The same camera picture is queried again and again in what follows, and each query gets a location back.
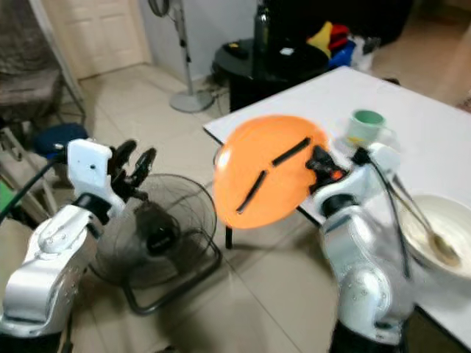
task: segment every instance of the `table leg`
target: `table leg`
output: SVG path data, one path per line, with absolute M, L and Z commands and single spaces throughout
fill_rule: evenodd
M 226 249 L 233 248 L 233 229 L 226 226 Z

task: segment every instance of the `green mug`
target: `green mug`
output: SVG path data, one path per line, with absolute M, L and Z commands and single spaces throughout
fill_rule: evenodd
M 381 114 L 371 110 L 356 110 L 350 117 L 345 137 L 349 144 L 367 147 L 384 132 L 396 140 L 396 133 L 386 127 L 386 119 Z

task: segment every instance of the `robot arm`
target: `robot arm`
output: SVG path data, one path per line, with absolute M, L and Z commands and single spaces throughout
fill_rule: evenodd
M 68 176 L 77 200 L 33 232 L 23 265 L 7 284 L 0 332 L 28 338 L 65 327 L 103 226 L 122 212 L 129 197 L 139 196 L 136 188 L 152 166 L 154 149 L 126 175 L 122 167 L 135 148 L 131 140 L 116 150 L 89 140 L 69 143 Z
M 399 165 L 397 152 L 379 143 L 369 149 L 384 176 L 391 180 Z M 361 205 L 384 190 L 377 171 L 353 158 L 349 173 L 326 152 L 315 150 L 313 167 L 322 187 L 315 191 L 315 211 L 325 217 L 323 250 L 339 284 L 338 323 L 331 352 L 397 352 L 403 323 L 414 308 L 412 286 L 397 261 L 398 248 L 386 242 L 387 232 Z

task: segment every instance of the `standing fan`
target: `standing fan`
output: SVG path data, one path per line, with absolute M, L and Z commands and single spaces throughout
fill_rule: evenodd
M 185 28 L 185 13 L 183 9 L 183 0 L 174 0 L 174 22 L 175 28 L 180 39 L 182 48 L 183 62 L 185 66 L 185 78 L 188 90 L 186 92 L 176 93 L 170 98 L 170 106 L 180 112 L 196 113 L 205 110 L 214 103 L 214 97 L 207 91 L 201 90 L 195 92 L 190 75 L 190 53 L 188 51 L 188 37 Z M 158 17 L 165 17 L 170 12 L 170 0 L 149 0 L 149 6 L 152 12 Z
M 91 268 L 103 280 L 122 286 L 131 309 L 153 313 L 201 282 L 221 264 L 213 243 L 216 211 L 209 193 L 183 176 L 153 174 L 99 240 Z M 157 301 L 140 306 L 133 289 L 178 285 Z

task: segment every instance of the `orange plate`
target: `orange plate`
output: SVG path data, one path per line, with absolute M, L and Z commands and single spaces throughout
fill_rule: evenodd
M 272 161 L 305 138 L 309 146 L 278 166 Z M 214 175 L 214 196 L 218 216 L 233 228 L 256 228 L 286 217 L 309 195 L 316 182 L 305 167 L 315 145 L 327 149 L 325 133 L 303 118 L 271 115 L 242 124 L 219 152 Z M 267 175 L 242 213 L 237 209 L 257 180 Z

